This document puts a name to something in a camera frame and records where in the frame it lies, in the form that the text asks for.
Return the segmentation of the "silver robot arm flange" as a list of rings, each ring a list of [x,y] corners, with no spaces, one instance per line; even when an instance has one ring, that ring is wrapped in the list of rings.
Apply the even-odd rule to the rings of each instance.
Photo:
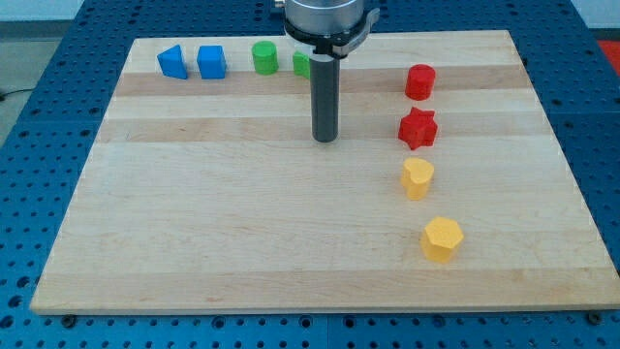
[[[364,0],[285,0],[285,35],[294,49],[327,62],[346,58],[356,50],[380,19],[379,8],[369,10]]]

